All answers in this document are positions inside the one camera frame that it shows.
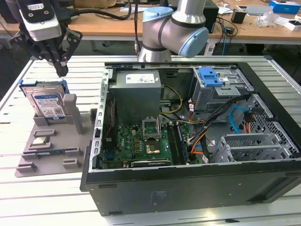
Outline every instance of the wooden desk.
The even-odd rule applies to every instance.
[[[233,9],[236,5],[268,5],[268,3],[260,0],[227,0],[230,8]],[[111,8],[115,14],[124,15],[126,13],[116,11]],[[282,14],[281,16],[293,18],[294,15]],[[230,20],[231,15],[223,16]],[[236,24],[238,27],[237,35],[232,39],[232,43],[261,43],[261,44],[301,44],[301,33],[293,32],[285,27],[276,25],[275,27],[257,27],[255,16],[246,16],[242,24]],[[138,35],[142,39],[143,25],[142,13],[139,14],[138,20]],[[6,29],[15,34],[18,31],[16,24],[4,24]],[[97,17],[94,14],[80,15],[78,20],[73,21],[69,26],[71,29],[80,31],[84,34],[84,40],[135,40],[134,22],[133,20],[112,21]],[[206,47],[206,55],[211,55],[214,45],[219,41],[222,34],[222,29],[219,24],[216,24],[214,32],[209,35],[208,45]],[[9,38],[5,30],[0,26],[0,38]]]
[[[268,6],[266,2],[260,0],[226,0],[230,4],[230,9],[236,5],[262,5]],[[293,14],[279,14],[282,17],[293,19]],[[222,18],[231,21],[232,14],[222,16]],[[290,31],[286,27],[275,25],[275,27],[258,27],[255,22],[255,16],[245,16],[242,24],[235,24],[238,27],[237,35],[232,39],[232,43],[254,43],[254,44],[282,44],[282,45],[300,45],[301,33]],[[222,33],[222,28],[219,24],[215,25],[214,35],[210,35],[205,55],[212,55],[215,44],[219,41]]]

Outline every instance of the orange wire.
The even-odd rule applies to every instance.
[[[203,154],[203,152],[194,152],[194,149],[196,148],[197,143],[202,139],[202,137],[203,137],[206,133],[207,133],[207,130],[206,130],[206,132],[203,133],[203,134],[199,137],[199,139],[194,143],[194,145],[193,145],[193,147],[192,147],[192,150],[191,150],[191,154],[195,154],[195,153],[197,153],[197,154]]]
[[[246,133],[248,133],[248,131],[246,130],[246,121],[244,121],[244,130]]]

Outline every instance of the black cable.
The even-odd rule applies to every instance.
[[[226,34],[227,36],[229,36],[229,37],[234,37],[235,35],[237,35],[237,33],[238,33],[238,27],[234,24],[234,23],[232,23],[231,21],[229,21],[229,20],[226,20],[226,19],[224,19],[224,18],[222,18],[222,17],[219,17],[221,20],[223,20],[223,21],[227,21],[228,23],[230,23],[231,25],[233,25],[235,28],[236,28],[236,33],[235,34]]]
[[[212,112],[208,118],[205,120],[205,122],[202,124],[201,128],[200,128],[200,132],[197,133],[196,135],[194,135],[191,139],[195,139],[199,136],[201,136],[206,130],[207,127],[210,126],[210,124],[217,119],[217,117],[219,117],[220,115],[224,114],[229,107],[231,107],[231,105],[233,103],[236,103],[237,101],[240,100],[246,100],[251,96],[251,94],[244,94],[238,97],[234,97],[231,100],[228,100],[226,103],[224,103],[222,106],[220,106],[219,108],[217,108],[214,112]]]
[[[0,21],[0,25],[4,28],[4,30],[6,31],[6,33],[7,34],[9,34],[12,38],[13,38],[13,36],[8,32],[8,30],[5,28],[5,26],[1,23],[1,21]]]
[[[221,40],[222,40],[222,37],[223,37],[223,34],[225,33],[225,31],[224,31],[224,21],[223,20],[221,20],[221,18],[217,15],[217,18],[218,18],[218,21],[216,21],[216,23],[218,23],[218,24],[220,24],[221,25],[221,29],[222,29],[222,35],[221,35],[221,38],[220,38],[220,40],[218,41],[218,43],[217,43],[217,45],[215,46],[215,48],[214,48],[214,50],[213,50],[213,52],[212,52],[212,54],[217,50],[217,48],[218,48],[218,46],[220,45],[220,43],[221,43]]]
[[[96,13],[96,14],[100,14],[100,15],[103,15],[103,16],[108,16],[108,17],[111,17],[111,18],[114,18],[114,19],[117,19],[117,20],[127,20],[132,14],[132,4],[130,4],[129,0],[128,0],[128,4],[129,4],[128,14],[125,15],[125,16],[117,16],[115,14],[108,13],[108,12],[101,11],[99,9],[94,9],[94,8],[80,9],[80,10],[76,9],[76,10],[74,10],[72,16],[79,16],[81,14],[86,14],[86,13]]]
[[[216,23],[220,24],[220,25],[221,25],[221,28],[222,28],[222,36],[221,36],[220,40],[218,41],[217,45],[215,46],[215,48],[214,48],[212,54],[217,50],[219,44],[221,43],[221,40],[222,40],[222,38],[223,38],[223,34],[226,35],[226,36],[228,36],[228,37],[230,37],[229,44],[231,45],[231,41],[232,41],[233,37],[236,36],[237,33],[238,33],[238,28],[237,28],[237,26],[236,26],[234,23],[232,23],[231,21],[226,20],[226,19],[224,19],[224,18],[222,18],[222,17],[219,17],[218,15],[217,15],[217,19],[218,19],[218,21],[216,21]],[[228,23],[232,24],[232,25],[235,27],[236,32],[235,32],[234,34],[227,34],[227,33],[224,31],[224,21],[227,21]]]
[[[178,119],[172,119],[172,118],[168,117],[166,114],[163,114],[163,113],[159,113],[159,114],[162,115],[162,116],[164,116],[165,118],[167,118],[170,121],[182,121],[182,122],[190,123],[189,121],[185,121],[183,119],[180,119],[180,120],[178,120]]]
[[[139,51],[141,51],[141,46],[138,40],[138,0],[135,1],[135,14],[134,14],[134,24],[135,24],[135,40],[138,45]]]

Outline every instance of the green circuit board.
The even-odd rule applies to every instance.
[[[156,131],[156,128],[149,128],[149,126],[147,129],[151,133]],[[190,136],[187,125],[182,124],[181,130],[183,138],[186,140]],[[142,125],[119,126],[115,160],[138,161],[154,159],[169,160],[173,164],[166,124],[161,125],[161,138],[159,141],[154,139],[143,140]]]

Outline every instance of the white slatted table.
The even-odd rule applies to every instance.
[[[88,112],[98,102],[104,62],[132,61],[133,56],[75,56],[66,76],[77,106]],[[300,87],[274,62],[260,56],[196,57],[200,62],[248,62],[294,119],[301,124]],[[292,225],[301,222],[301,186],[274,203],[163,213],[101,217],[89,193],[79,190],[81,173],[16,178],[34,110],[17,87],[19,79],[57,81],[53,67],[44,61],[30,61],[0,103],[0,226],[8,225]]]

